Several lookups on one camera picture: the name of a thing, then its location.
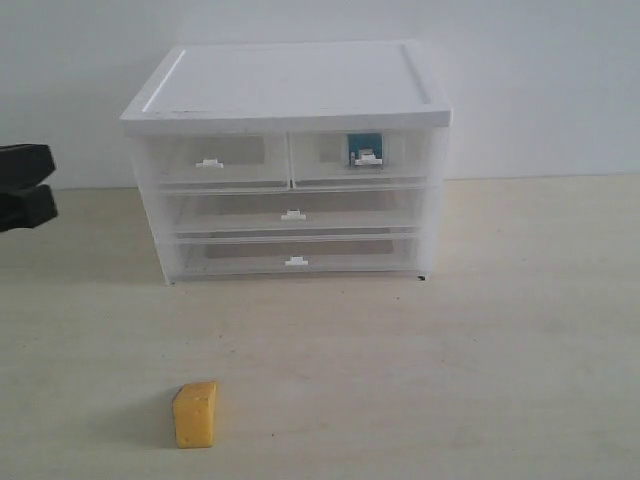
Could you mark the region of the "yellow cheese wedge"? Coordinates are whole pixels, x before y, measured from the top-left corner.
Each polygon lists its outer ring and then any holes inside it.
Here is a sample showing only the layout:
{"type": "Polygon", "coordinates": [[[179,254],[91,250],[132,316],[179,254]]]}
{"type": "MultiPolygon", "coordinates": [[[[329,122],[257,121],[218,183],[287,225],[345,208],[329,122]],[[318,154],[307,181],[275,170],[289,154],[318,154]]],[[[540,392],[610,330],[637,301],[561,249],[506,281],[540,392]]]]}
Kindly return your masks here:
{"type": "Polygon", "coordinates": [[[214,444],[217,383],[183,385],[172,400],[176,444],[181,449],[210,448],[214,444]]]}

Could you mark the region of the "teal bottle with white cap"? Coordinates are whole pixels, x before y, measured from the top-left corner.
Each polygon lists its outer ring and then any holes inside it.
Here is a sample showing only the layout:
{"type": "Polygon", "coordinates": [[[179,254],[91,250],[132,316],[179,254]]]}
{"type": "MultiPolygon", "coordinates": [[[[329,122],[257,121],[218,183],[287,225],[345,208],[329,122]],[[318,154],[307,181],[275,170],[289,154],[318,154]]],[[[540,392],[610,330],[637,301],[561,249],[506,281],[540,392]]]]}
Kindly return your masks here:
{"type": "Polygon", "coordinates": [[[383,136],[380,133],[350,133],[347,146],[351,167],[383,166],[383,136]]]}

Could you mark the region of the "white plastic drawer cabinet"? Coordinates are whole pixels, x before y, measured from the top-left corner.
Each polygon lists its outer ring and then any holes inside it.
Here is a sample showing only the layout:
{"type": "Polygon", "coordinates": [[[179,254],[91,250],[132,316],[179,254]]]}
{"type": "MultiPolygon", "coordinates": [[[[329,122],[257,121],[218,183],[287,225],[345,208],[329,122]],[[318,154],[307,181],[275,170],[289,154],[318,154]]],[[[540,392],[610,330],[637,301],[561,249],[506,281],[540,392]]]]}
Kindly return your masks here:
{"type": "Polygon", "coordinates": [[[137,185],[165,280],[177,282],[284,272],[185,275],[178,246],[186,243],[296,241],[402,236],[418,241],[416,270],[425,280],[434,263],[443,170],[452,109],[414,41],[347,41],[258,45],[184,45],[173,48],[123,111],[120,121],[131,151],[137,185]],[[294,185],[290,137],[325,132],[431,132],[429,181],[397,186],[294,185]],[[214,189],[165,185],[159,168],[165,149],[183,137],[275,136],[286,138],[289,186],[214,189]],[[166,213],[166,195],[265,194],[294,191],[422,189],[414,227],[249,230],[179,234],[166,213]]]}

